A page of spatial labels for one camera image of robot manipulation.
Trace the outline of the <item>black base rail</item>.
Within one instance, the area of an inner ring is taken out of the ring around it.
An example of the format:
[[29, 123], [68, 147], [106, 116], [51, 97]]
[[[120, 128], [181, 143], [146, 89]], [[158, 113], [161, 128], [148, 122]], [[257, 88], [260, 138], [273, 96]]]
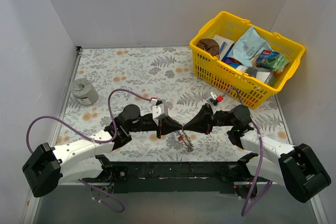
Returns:
[[253, 177], [239, 162], [103, 162], [87, 183], [108, 183], [116, 194], [161, 192], [235, 193]]

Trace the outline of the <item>green wrapped package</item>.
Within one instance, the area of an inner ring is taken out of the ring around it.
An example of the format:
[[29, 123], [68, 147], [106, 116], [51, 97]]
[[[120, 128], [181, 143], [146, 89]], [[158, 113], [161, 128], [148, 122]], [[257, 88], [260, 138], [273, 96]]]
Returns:
[[286, 55], [267, 49], [263, 50], [255, 59], [256, 66], [271, 69], [277, 73], [281, 73], [289, 62]]

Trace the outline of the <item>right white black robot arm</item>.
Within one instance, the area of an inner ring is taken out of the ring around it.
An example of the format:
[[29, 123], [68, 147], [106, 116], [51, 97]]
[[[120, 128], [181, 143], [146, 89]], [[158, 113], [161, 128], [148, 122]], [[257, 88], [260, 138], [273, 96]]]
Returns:
[[309, 145], [294, 146], [263, 137], [251, 123], [250, 110], [244, 105], [213, 112], [205, 104], [183, 128], [209, 134], [215, 126], [230, 126], [227, 131], [230, 142], [254, 154], [238, 166], [238, 176], [246, 181], [255, 175], [272, 180], [286, 187], [299, 202], [307, 202], [331, 184], [329, 174]]

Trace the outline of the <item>brown round bread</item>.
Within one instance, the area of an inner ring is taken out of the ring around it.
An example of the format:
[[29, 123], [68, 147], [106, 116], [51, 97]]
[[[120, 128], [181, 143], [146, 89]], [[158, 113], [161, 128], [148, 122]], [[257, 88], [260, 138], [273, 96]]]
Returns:
[[217, 56], [220, 52], [219, 44], [213, 39], [209, 39], [209, 38], [201, 39], [196, 44], [196, 46], [204, 50], [205, 52], [209, 53], [211, 56]]

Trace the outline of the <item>grey tape roll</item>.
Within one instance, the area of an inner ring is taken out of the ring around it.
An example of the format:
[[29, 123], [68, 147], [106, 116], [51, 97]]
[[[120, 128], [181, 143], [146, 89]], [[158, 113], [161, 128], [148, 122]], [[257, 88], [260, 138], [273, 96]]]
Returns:
[[99, 99], [96, 89], [94, 88], [92, 82], [87, 78], [74, 80], [70, 86], [70, 92], [74, 98], [84, 106], [93, 105]]

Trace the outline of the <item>white box in basket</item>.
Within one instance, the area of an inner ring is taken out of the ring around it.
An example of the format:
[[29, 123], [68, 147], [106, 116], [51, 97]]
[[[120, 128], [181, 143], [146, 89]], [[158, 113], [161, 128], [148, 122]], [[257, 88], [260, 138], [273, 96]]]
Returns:
[[213, 40], [219, 45], [219, 60], [225, 61], [235, 42], [219, 35], [215, 35]]

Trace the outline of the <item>yellow plastic shopping basket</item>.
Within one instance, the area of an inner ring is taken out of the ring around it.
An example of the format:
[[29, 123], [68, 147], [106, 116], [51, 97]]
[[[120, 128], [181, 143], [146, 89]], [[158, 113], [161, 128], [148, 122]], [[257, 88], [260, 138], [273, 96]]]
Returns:
[[194, 74], [255, 109], [281, 91], [305, 47], [249, 20], [220, 12], [191, 40]]

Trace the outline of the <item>floral patterned table mat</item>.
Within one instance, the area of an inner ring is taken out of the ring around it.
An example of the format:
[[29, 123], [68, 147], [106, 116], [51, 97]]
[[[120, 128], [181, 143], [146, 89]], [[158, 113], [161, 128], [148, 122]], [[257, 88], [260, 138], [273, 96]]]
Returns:
[[[93, 135], [109, 125], [128, 104], [136, 104], [142, 114], [151, 112], [147, 98], [161, 99], [169, 116], [184, 124], [200, 110], [202, 96], [220, 91], [193, 73], [192, 53], [187, 47], [83, 49], [79, 54], [76, 78], [87, 78], [98, 92], [98, 101], [80, 105], [69, 97], [63, 112], [68, 127], [62, 126], [57, 145], [69, 144], [82, 135]], [[236, 161], [246, 151], [231, 144], [226, 127], [211, 134], [188, 132], [193, 144], [189, 152], [175, 133], [157, 138], [154, 132], [134, 133], [124, 147], [108, 154], [112, 161], [177, 162]]]

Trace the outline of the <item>light blue chips bag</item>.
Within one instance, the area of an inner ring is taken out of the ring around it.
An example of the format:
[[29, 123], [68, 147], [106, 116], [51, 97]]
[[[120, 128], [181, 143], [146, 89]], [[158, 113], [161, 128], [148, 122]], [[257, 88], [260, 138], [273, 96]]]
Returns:
[[272, 50], [269, 43], [259, 36], [254, 26], [251, 26], [234, 44], [228, 58], [235, 59], [246, 67], [252, 67], [254, 57], [265, 49]]

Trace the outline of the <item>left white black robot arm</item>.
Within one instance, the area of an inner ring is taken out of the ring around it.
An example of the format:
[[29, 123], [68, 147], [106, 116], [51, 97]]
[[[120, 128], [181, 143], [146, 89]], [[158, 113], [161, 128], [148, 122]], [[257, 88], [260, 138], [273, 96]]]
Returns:
[[87, 171], [79, 167], [84, 160], [126, 145], [131, 141], [132, 132], [155, 131], [160, 138], [182, 128], [168, 115], [165, 104], [153, 105], [152, 112], [146, 115], [141, 115], [137, 105], [129, 104], [111, 125], [88, 139], [58, 146], [38, 145], [22, 170], [34, 197], [39, 198], [53, 191], [61, 180], [80, 179], [75, 172]]

